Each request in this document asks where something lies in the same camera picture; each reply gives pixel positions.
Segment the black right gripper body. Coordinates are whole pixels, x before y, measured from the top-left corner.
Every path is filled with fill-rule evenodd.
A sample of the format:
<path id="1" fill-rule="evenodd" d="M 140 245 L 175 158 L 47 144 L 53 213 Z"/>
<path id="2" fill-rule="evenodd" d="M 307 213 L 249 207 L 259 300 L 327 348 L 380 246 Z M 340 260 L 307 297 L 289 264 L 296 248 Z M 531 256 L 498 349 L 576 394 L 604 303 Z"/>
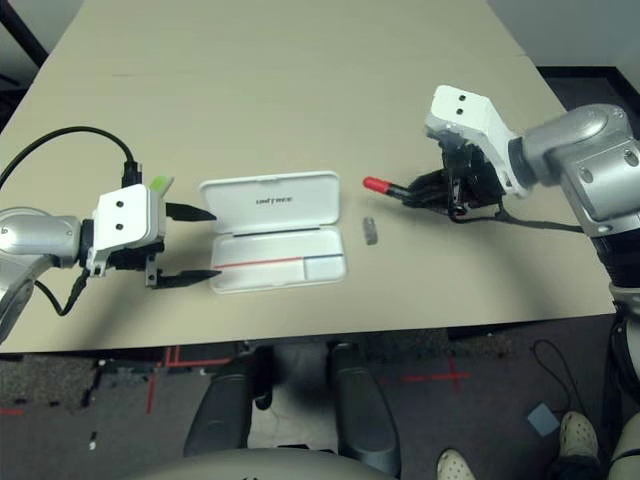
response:
<path id="1" fill-rule="evenodd" d="M 462 220 L 469 209 L 500 206 L 504 196 L 493 165 L 482 150 L 464 140 L 440 140 L 447 188 L 447 215 Z"/>

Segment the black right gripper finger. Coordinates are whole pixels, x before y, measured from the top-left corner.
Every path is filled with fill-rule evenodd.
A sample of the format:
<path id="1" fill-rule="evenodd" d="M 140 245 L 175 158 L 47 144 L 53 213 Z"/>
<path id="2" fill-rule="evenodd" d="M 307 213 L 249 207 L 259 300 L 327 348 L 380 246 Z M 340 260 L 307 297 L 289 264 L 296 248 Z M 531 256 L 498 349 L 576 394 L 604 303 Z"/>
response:
<path id="1" fill-rule="evenodd" d="M 413 209 L 426 209 L 436 213 L 447 213 L 449 211 L 449 200 L 446 193 L 407 196 L 402 200 L 402 205 Z"/>
<path id="2" fill-rule="evenodd" d="M 445 169 L 440 169 L 418 176 L 413 180 L 407 190 L 411 194 L 447 194 L 448 174 Z"/>

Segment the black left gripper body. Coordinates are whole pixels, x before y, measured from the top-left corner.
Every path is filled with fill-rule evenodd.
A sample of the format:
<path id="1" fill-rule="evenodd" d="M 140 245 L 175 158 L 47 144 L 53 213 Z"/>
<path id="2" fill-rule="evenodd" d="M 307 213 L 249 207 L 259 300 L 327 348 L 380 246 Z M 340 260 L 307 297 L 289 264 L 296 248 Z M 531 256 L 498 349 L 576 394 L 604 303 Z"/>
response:
<path id="1" fill-rule="evenodd" d="M 149 288 L 156 289 L 161 285 L 157 256 L 163 253 L 164 250 L 165 245 L 163 240 L 140 247 L 123 248 L 109 255 L 107 266 L 115 270 L 143 272 L 145 285 Z"/>

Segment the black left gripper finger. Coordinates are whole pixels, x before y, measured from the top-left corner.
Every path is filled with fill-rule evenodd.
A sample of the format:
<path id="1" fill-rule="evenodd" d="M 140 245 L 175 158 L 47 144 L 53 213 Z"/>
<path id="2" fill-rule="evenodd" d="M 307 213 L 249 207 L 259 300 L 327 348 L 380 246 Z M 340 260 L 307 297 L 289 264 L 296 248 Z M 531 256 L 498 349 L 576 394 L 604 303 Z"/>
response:
<path id="1" fill-rule="evenodd" d="M 210 280 L 221 274 L 220 270 L 184 270 L 176 275 L 164 275 L 157 271 L 157 288 L 174 289 L 184 288 Z"/>
<path id="2" fill-rule="evenodd" d="M 166 215 L 179 222 L 216 221 L 217 217 L 209 212 L 192 205 L 180 203 L 166 203 Z"/>

